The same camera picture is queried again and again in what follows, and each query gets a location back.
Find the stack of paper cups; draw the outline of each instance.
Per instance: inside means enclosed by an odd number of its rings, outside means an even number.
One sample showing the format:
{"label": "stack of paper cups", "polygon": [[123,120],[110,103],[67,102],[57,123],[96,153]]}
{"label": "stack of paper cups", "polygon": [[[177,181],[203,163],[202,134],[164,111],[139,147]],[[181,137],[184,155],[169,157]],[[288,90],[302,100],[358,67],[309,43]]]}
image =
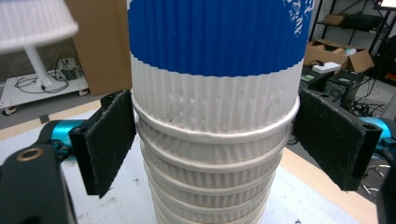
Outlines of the stack of paper cups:
{"label": "stack of paper cups", "polygon": [[134,109],[159,223],[258,223],[312,1],[134,0]]}

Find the corrugated texture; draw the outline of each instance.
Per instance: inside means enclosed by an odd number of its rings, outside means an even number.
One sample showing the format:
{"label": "corrugated texture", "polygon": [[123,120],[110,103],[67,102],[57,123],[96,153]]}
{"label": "corrugated texture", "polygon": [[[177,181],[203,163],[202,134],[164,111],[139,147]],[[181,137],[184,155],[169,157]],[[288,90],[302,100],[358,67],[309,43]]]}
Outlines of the corrugated texture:
{"label": "corrugated texture", "polygon": [[230,188],[251,182],[262,175],[266,175],[270,171],[274,171],[279,165],[282,157],[281,152],[279,152],[269,161],[265,161],[258,166],[238,172],[229,172],[224,169],[223,173],[204,173],[183,169],[160,159],[151,152],[152,148],[147,144],[145,144],[145,147],[141,147],[141,149],[145,161],[155,164],[155,166],[157,166],[165,175],[169,175],[172,178],[189,185],[209,189]]}
{"label": "corrugated texture", "polygon": [[[157,217],[161,219],[159,223],[169,223],[169,224],[199,224],[199,222],[188,220],[184,217],[179,216],[168,207],[166,207],[163,202],[155,198],[153,194],[154,208],[156,210]],[[251,213],[244,217],[241,217],[235,221],[224,222],[223,224],[253,224],[260,223],[259,220],[262,218],[262,213],[264,212],[265,205],[257,206]]]}
{"label": "corrugated texture", "polygon": [[132,54],[172,72],[270,74],[304,57],[313,1],[134,0]]}
{"label": "corrugated texture", "polygon": [[175,157],[169,153],[166,153],[163,149],[156,147],[155,145],[150,143],[150,141],[147,141],[147,138],[145,138],[143,134],[141,137],[142,137],[142,141],[144,142],[144,144],[146,144],[149,147],[150,151],[155,153],[156,156],[160,157],[162,160],[168,161],[184,169],[193,170],[197,172],[204,172],[204,173],[213,173],[213,174],[224,173],[224,171],[239,172],[246,169],[254,168],[265,162],[268,162],[274,157],[276,157],[278,154],[281,154],[282,149],[284,148],[286,142],[289,139],[289,136],[285,135],[281,140],[281,142],[276,147],[269,150],[267,153],[259,157],[253,158],[251,160],[234,162],[234,163],[224,163],[224,164],[209,164],[209,163],[187,161],[179,157]]}
{"label": "corrugated texture", "polygon": [[1,1],[0,51],[74,35],[78,25],[63,0]]}
{"label": "corrugated texture", "polygon": [[260,140],[241,144],[203,144],[176,138],[151,128],[142,119],[137,128],[147,141],[163,151],[188,161],[209,164],[224,164],[247,161],[265,154],[274,148],[285,135],[289,135],[290,127],[285,126],[277,133]]}
{"label": "corrugated texture", "polygon": [[269,191],[275,176],[275,172],[272,172],[264,178],[259,178],[260,181],[255,180],[250,182],[251,184],[245,184],[247,185],[246,188],[235,190],[234,192],[227,192],[226,190],[221,192],[218,190],[216,194],[213,190],[210,191],[211,189],[198,189],[196,187],[191,188],[190,191],[184,190],[177,185],[167,182],[166,179],[163,179],[160,174],[157,174],[155,170],[150,169],[146,164],[145,169],[148,174],[148,180],[155,182],[159,188],[163,189],[172,197],[184,203],[213,208],[230,207],[244,203],[258,194]]}
{"label": "corrugated texture", "polygon": [[265,192],[263,194],[257,195],[255,198],[245,203],[240,203],[233,207],[205,208],[183,203],[168,195],[161,188],[157,188],[155,183],[149,184],[151,185],[151,194],[157,194],[156,197],[161,200],[169,209],[181,217],[202,223],[230,222],[244,217],[252,212],[255,208],[265,204],[265,200],[269,194],[269,192]]}
{"label": "corrugated texture", "polygon": [[132,58],[134,98],[154,119],[203,133],[243,133],[276,123],[293,108],[303,62],[270,75],[202,77]]}

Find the cardboard box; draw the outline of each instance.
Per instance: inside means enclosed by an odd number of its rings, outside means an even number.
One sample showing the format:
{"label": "cardboard box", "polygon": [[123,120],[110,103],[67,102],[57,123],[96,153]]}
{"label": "cardboard box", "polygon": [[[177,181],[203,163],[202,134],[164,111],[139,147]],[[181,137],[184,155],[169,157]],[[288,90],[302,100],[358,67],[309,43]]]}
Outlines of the cardboard box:
{"label": "cardboard box", "polygon": [[125,0],[66,0],[78,33],[73,37],[92,95],[132,88]]}
{"label": "cardboard box", "polygon": [[341,25],[346,16],[347,16],[346,13],[326,15],[324,17],[324,22],[332,24],[332,25]]}
{"label": "cardboard box", "polygon": [[[345,49],[356,49],[357,53],[346,56]],[[343,46],[329,40],[316,40],[306,45],[304,64],[309,65],[315,60],[324,63],[339,63],[341,69],[361,73],[374,67],[374,62],[366,49]]]}

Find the white pole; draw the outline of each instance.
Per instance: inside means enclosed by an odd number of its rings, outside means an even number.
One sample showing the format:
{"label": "white pole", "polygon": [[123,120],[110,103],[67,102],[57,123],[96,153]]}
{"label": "white pole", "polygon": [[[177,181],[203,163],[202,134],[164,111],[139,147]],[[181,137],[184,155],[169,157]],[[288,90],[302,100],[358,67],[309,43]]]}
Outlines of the white pole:
{"label": "white pole", "polygon": [[52,82],[50,81],[50,78],[47,74],[47,70],[44,67],[43,62],[41,61],[35,46],[33,45],[24,46],[24,49],[26,51],[27,56],[30,59],[30,62],[32,63],[33,68],[35,69],[35,73],[38,76],[36,85],[39,87],[41,86],[48,87],[52,85]]}

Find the shelving unit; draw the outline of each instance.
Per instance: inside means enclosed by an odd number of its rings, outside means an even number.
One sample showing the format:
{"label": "shelving unit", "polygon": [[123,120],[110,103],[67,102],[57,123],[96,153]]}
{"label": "shelving unit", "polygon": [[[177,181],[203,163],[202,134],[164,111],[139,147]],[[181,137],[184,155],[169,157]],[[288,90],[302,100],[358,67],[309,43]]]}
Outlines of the shelving unit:
{"label": "shelving unit", "polygon": [[[362,1],[364,1],[364,3],[363,3],[363,6],[361,8],[361,11],[363,11],[367,7],[367,3],[369,1],[371,1],[373,3],[373,6],[374,6],[374,3],[375,3],[374,0],[356,0],[350,6],[346,7],[345,9],[343,9],[342,11],[340,11],[338,13],[346,12],[346,11],[348,11],[349,9],[351,9],[354,6],[356,6],[358,3],[362,2]],[[336,2],[337,2],[337,0],[332,0],[332,6],[330,8],[330,11],[327,14],[333,14]],[[320,13],[320,9],[322,7],[322,4],[323,4],[323,0],[320,0],[320,2],[318,4],[318,12],[317,12],[317,15],[315,16],[315,22],[314,22],[314,25],[312,27],[311,34],[309,36],[309,40],[310,41],[312,41],[312,38],[313,38],[313,35],[314,35],[314,32],[315,32],[315,29],[317,28],[317,25],[324,25],[324,30],[323,30],[323,33],[321,35],[322,39],[325,38],[329,26],[339,27],[341,29],[350,29],[350,30],[352,30],[352,34],[351,34],[351,36],[349,38],[348,45],[350,45],[350,43],[351,43],[351,41],[353,39],[353,36],[355,35],[356,31],[369,32],[369,33],[375,34],[375,36],[373,38],[373,41],[372,41],[372,44],[371,44],[371,46],[369,48],[369,52],[372,53],[372,51],[373,51],[373,49],[375,47],[375,44],[378,41],[379,37],[381,35],[384,35],[384,39],[387,39],[388,36],[389,36],[389,33],[391,31],[391,28],[394,25],[394,22],[391,25],[387,24],[387,20],[389,18],[390,11],[386,11],[385,16],[384,16],[384,15],[382,15],[381,11],[375,10],[375,9],[373,9],[373,10],[378,12],[378,14],[382,17],[382,21],[381,21],[380,25],[376,29],[373,29],[373,30],[349,28],[349,27],[345,27],[343,25],[334,25],[334,24],[326,23],[325,21],[318,21],[318,17],[319,17],[319,13]]]}

